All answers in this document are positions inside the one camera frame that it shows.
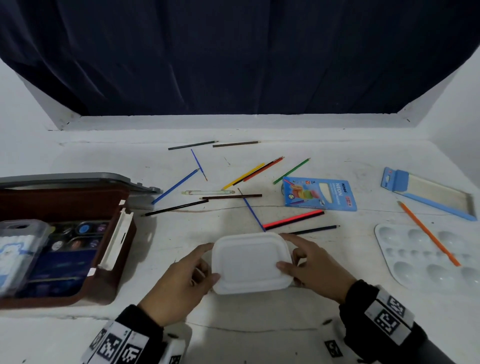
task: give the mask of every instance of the container lid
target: container lid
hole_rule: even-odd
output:
[[[93,187],[120,183],[127,186],[131,192],[146,194],[161,194],[157,187],[145,187],[141,183],[133,183],[130,178],[121,174],[109,172],[53,173],[32,174],[28,176],[12,176],[0,178],[0,189],[47,189]]]
[[[224,236],[212,250],[212,273],[221,276],[213,289],[218,294],[233,294],[286,288],[293,277],[277,269],[280,260],[292,261],[287,243],[278,234]]]

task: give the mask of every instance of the orange colored pencil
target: orange colored pencil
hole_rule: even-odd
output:
[[[283,158],[285,158],[285,157],[277,158],[277,159],[275,159],[274,161],[268,163],[267,165],[265,165],[265,166],[257,169],[255,172],[253,172],[253,173],[249,174],[247,177],[245,177],[245,178],[243,179],[243,181],[244,181],[244,182],[247,182],[250,178],[255,177],[257,174],[262,173],[265,169],[270,168],[270,167],[271,167],[272,165],[274,165],[274,164],[277,164],[277,163],[280,162]]]
[[[461,264],[459,263],[459,261],[453,256],[452,253],[450,253],[447,248],[444,247],[444,245],[440,242],[440,240],[438,240],[435,235],[432,234],[432,232],[430,230],[428,230],[428,228],[418,219],[418,217],[416,217],[413,212],[410,211],[410,209],[407,207],[407,205],[405,205],[403,202],[398,202],[398,204],[400,205],[400,207],[408,214],[408,216],[411,217],[411,219],[413,221],[415,221],[415,223],[423,230],[423,232],[425,234],[427,234],[430,239],[435,243],[436,246],[438,246],[438,248],[444,252],[445,254],[447,254],[448,258],[452,261],[452,263],[456,266],[456,267],[459,267],[461,266]]]

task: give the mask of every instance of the white plastic container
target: white plastic container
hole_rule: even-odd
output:
[[[22,288],[49,234],[50,225],[40,220],[0,222],[0,297]]]
[[[292,262],[287,243],[273,232],[230,235],[212,250],[212,273],[221,278],[213,287],[218,294],[281,290],[293,280],[280,272],[278,261]]]
[[[471,243],[439,226],[430,230],[462,266],[454,266],[420,228],[379,224],[375,235],[393,278],[410,290],[480,296],[479,257]]]

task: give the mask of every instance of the left hand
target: left hand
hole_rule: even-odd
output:
[[[202,255],[212,248],[213,243],[199,245],[180,261],[173,263],[138,307],[163,327],[187,317],[220,279],[218,273],[211,274],[210,267],[202,259]]]

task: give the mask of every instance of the green colored pencil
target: green colored pencil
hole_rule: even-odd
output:
[[[303,166],[305,163],[307,163],[308,161],[310,160],[310,158],[307,158],[305,159],[303,162],[301,162],[299,165],[297,165],[296,167],[292,168],[291,170],[289,170],[287,173],[285,173],[282,177],[280,177],[278,180],[275,180],[275,182],[273,182],[273,184],[277,184],[279,183],[283,177],[285,176],[288,176],[290,173],[292,173],[293,171],[295,171],[297,168],[300,168],[301,166]]]

